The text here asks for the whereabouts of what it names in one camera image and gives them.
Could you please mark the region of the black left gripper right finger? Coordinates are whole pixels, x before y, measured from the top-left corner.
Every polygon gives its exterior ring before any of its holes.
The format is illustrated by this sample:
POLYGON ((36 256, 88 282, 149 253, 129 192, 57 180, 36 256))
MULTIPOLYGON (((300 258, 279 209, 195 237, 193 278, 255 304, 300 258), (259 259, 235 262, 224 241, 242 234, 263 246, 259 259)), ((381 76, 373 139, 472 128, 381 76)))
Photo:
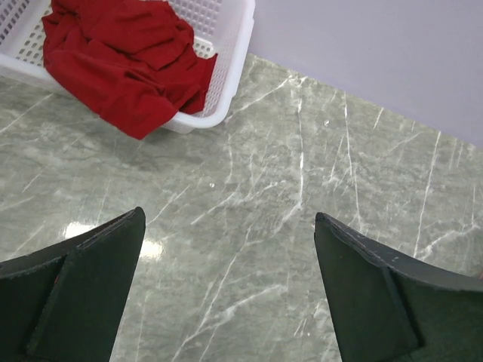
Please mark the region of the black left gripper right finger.
POLYGON ((482 282, 370 239, 326 213, 315 248, 344 361, 480 361, 482 282))

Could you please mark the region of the red t-shirt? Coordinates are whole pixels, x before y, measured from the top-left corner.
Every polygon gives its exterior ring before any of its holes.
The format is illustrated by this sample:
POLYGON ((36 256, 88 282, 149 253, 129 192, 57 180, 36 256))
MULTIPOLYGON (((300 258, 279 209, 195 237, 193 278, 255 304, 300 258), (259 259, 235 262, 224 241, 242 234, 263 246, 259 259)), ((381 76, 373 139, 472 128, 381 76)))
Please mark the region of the red t-shirt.
POLYGON ((216 57, 166 1, 53 1, 44 67, 92 112, 141 140, 205 107, 216 57))

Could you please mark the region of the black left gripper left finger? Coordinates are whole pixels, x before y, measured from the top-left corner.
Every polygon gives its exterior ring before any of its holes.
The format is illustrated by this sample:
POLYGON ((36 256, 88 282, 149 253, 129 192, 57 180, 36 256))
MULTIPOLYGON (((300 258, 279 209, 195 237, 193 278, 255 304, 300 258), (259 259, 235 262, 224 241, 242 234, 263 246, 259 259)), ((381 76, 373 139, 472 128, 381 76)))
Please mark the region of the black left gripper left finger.
POLYGON ((146 231, 136 207, 1 263, 3 361, 108 361, 146 231))

